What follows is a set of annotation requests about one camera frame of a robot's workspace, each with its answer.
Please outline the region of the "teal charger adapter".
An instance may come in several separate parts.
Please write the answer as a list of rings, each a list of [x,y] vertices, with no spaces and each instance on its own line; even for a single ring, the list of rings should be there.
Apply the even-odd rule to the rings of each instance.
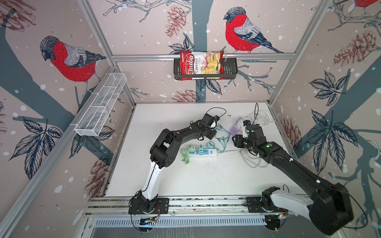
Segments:
[[[198,148],[198,154],[202,155],[203,153],[204,153],[204,147],[202,145],[200,145]]]

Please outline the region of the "white blue power strip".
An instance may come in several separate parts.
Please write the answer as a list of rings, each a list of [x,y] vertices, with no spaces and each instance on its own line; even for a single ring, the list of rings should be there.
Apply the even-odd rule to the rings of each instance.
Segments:
[[[189,152],[189,158],[216,158],[218,156],[218,153],[216,149],[208,149],[204,148],[202,150],[202,153],[199,153],[199,148],[196,147],[194,150],[191,150]]]

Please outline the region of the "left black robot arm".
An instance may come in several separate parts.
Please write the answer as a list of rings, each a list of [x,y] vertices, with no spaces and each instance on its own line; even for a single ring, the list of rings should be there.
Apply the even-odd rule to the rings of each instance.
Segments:
[[[182,144],[193,139],[202,141],[205,137],[213,139],[217,133],[219,120],[219,116],[205,113],[202,119],[190,123],[184,129],[177,131],[164,129],[161,132],[150,149],[151,167],[146,183],[129,202],[130,215],[150,214],[157,207],[163,214],[168,212],[164,209],[163,202],[156,201],[165,168],[172,165]]]

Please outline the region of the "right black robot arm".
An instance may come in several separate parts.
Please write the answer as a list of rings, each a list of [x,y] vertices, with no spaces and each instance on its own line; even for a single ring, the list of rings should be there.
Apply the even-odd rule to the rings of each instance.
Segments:
[[[295,212],[309,219],[319,231],[328,236],[354,219],[350,195],[342,184],[332,184],[319,177],[292,158],[276,142],[268,142],[260,125],[245,120],[242,131],[246,136],[237,134],[232,138],[235,147],[255,153],[287,175],[306,193],[303,197],[281,191],[276,186],[270,187],[262,193],[261,205],[264,211],[283,208]]]

